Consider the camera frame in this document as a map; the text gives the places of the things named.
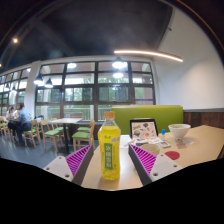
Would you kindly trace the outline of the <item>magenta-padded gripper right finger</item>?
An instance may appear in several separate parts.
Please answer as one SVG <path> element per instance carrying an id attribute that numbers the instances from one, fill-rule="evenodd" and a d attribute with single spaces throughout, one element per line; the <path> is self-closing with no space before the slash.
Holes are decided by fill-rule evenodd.
<path id="1" fill-rule="evenodd" d="M 143 186 L 182 169 L 165 154 L 155 155 L 138 146 L 129 145 L 128 154 Z"/>

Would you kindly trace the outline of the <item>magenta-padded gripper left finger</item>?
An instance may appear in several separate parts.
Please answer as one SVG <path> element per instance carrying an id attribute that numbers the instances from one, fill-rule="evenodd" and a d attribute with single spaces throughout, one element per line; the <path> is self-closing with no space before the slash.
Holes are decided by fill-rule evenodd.
<path id="1" fill-rule="evenodd" d="M 93 146 L 87 145 L 66 157 L 56 157 L 44 167 L 44 170 L 81 185 L 93 154 Z"/>

